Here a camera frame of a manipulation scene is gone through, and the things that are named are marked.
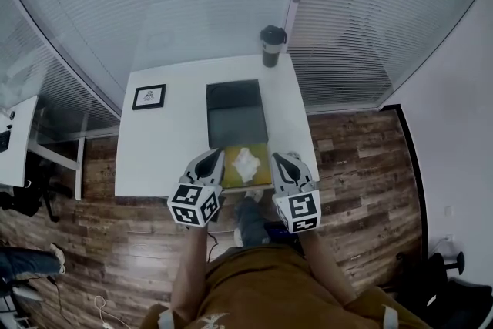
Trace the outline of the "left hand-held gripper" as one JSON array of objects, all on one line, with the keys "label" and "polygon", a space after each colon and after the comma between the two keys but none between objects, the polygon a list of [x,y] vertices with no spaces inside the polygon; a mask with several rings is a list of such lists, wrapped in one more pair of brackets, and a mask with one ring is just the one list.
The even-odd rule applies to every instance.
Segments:
[{"label": "left hand-held gripper", "polygon": [[187,166],[174,186],[167,206],[174,221],[188,227],[205,227],[220,209],[225,152],[212,149]]}]

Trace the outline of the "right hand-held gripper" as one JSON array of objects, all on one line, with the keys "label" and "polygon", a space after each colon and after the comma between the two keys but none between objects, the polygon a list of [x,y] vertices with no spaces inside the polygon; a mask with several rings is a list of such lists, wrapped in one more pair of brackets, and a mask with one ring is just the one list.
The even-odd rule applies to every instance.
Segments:
[{"label": "right hand-held gripper", "polygon": [[297,152],[273,153],[270,158],[273,203],[290,233],[317,229],[321,221],[320,191]]}]

